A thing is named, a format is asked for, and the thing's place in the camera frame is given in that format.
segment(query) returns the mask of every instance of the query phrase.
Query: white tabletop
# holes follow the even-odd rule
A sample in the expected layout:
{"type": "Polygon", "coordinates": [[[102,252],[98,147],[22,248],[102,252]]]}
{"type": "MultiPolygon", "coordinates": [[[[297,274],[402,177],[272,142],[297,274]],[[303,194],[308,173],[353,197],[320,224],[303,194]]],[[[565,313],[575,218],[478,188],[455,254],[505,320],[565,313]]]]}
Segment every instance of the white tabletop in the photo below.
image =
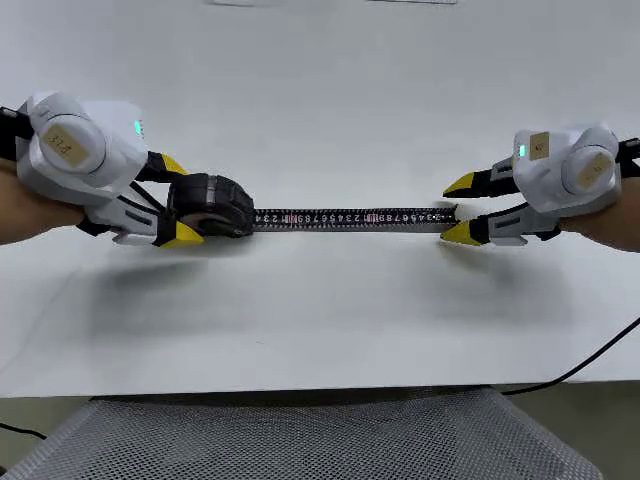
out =
{"type": "MultiPolygon", "coordinates": [[[[5,0],[0,103],[43,89],[138,103],[151,149],[261,208],[429,206],[520,128],[640,134],[635,0],[256,3],[5,0]]],[[[543,381],[640,311],[640,255],[570,234],[482,249],[256,234],[168,252],[67,229],[0,248],[0,264],[6,396],[543,381]]],[[[575,379],[638,378],[633,334],[575,379]]]]}

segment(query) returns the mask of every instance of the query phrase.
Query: tape measure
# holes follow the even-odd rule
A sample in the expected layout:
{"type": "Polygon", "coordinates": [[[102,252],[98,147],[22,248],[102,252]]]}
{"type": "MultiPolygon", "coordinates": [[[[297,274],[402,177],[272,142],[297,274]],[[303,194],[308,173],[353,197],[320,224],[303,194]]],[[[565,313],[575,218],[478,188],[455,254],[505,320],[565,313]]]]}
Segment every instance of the tape measure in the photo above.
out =
{"type": "Polygon", "coordinates": [[[363,209],[255,209],[233,180],[184,175],[171,184],[169,211],[203,236],[254,232],[443,232],[457,222],[455,207],[363,209]]]}

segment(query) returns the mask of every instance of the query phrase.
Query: label sticker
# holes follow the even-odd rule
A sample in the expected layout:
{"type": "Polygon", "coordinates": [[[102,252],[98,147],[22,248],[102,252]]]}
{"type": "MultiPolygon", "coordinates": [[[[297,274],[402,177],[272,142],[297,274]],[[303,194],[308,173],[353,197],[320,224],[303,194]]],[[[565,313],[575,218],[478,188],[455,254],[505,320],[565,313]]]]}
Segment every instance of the label sticker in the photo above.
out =
{"type": "Polygon", "coordinates": [[[49,128],[42,141],[72,167],[77,167],[89,156],[89,152],[60,125],[49,128]]]}
{"type": "Polygon", "coordinates": [[[611,161],[604,153],[598,153],[578,174],[578,185],[585,190],[598,180],[611,166],[611,161]]]}
{"type": "Polygon", "coordinates": [[[549,156],[549,132],[536,133],[529,139],[529,160],[541,160],[549,156]]]}

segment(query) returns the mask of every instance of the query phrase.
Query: forearm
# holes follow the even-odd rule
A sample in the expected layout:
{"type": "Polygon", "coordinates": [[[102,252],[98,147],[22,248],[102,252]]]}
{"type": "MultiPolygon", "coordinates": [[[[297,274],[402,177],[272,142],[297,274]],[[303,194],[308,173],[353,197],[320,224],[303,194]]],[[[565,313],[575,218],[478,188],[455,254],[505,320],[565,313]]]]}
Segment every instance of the forearm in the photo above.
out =
{"type": "Polygon", "coordinates": [[[622,196],[601,212],[563,219],[562,230],[629,252],[640,252],[640,178],[622,180],[622,196]]]}
{"type": "Polygon", "coordinates": [[[55,227],[77,225],[82,207],[67,205],[26,189],[15,173],[15,163],[0,159],[0,244],[18,242],[55,227]]]}

